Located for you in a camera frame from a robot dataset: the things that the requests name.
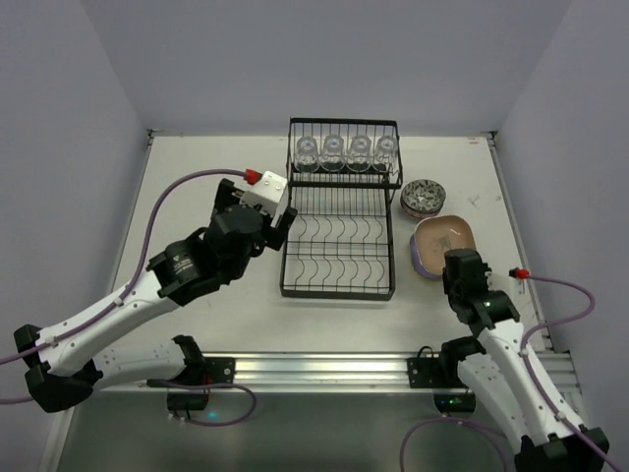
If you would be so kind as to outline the brown square plate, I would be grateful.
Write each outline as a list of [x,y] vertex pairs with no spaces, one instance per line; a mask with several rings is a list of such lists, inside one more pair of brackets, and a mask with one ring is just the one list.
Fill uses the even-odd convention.
[[420,221],[412,236],[444,254],[452,249],[477,249],[469,223],[458,215],[441,215]]

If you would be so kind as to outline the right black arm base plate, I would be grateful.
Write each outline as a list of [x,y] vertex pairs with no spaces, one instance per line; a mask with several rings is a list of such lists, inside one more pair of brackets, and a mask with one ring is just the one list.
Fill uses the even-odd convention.
[[409,387],[419,388],[454,388],[458,384],[449,377],[441,365],[439,355],[428,346],[406,359],[407,379]]

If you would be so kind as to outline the blue patterned bowl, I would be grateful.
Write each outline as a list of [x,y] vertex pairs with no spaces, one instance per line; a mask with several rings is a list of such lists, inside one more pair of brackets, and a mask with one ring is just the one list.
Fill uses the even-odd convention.
[[434,211],[417,210],[417,209],[411,208],[410,206],[407,206],[403,202],[400,203],[400,206],[402,207],[404,212],[409,217],[411,217],[412,219],[414,219],[416,221],[422,221],[422,220],[427,219],[429,217],[435,217],[435,216],[438,216],[441,213],[441,209],[440,208],[438,208],[437,210],[434,210]]

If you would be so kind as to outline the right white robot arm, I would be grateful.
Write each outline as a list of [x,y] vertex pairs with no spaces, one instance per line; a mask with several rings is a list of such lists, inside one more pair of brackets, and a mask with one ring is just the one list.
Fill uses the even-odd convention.
[[570,406],[530,344],[509,295],[473,249],[444,255],[443,290],[470,335],[445,342],[444,374],[468,387],[509,441],[519,471],[600,471],[609,442]]

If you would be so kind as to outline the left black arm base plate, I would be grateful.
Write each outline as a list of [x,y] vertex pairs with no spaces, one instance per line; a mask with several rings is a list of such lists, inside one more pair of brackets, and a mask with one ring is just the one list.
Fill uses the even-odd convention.
[[187,386],[202,384],[230,384],[235,375],[232,357],[205,357],[195,340],[188,335],[177,335],[173,341],[182,351],[184,370],[170,382]]

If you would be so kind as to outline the purple square plate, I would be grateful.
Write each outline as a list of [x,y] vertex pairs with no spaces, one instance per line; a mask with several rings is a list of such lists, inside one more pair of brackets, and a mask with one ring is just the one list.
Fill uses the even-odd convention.
[[415,236],[409,240],[411,262],[415,272],[425,279],[437,280],[442,277],[444,256],[440,249],[423,245]]

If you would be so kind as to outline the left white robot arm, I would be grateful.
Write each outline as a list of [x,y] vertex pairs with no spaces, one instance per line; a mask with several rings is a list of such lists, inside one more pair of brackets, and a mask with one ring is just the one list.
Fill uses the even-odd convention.
[[[176,335],[151,349],[115,349],[136,328],[240,279],[253,258],[278,251],[297,216],[283,204],[286,178],[248,169],[220,169],[209,223],[152,258],[143,245],[132,278],[73,317],[48,327],[26,324],[14,333],[28,369],[30,398],[47,413],[87,400],[113,385],[199,388],[210,379],[206,361],[189,335]],[[232,182],[238,175],[249,185]]]

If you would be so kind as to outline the black white leaf bowl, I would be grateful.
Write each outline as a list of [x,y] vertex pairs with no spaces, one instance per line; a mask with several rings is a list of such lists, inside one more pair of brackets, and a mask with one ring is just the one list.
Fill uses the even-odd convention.
[[418,179],[403,187],[400,200],[413,211],[434,213],[441,211],[446,200],[446,191],[436,181]]

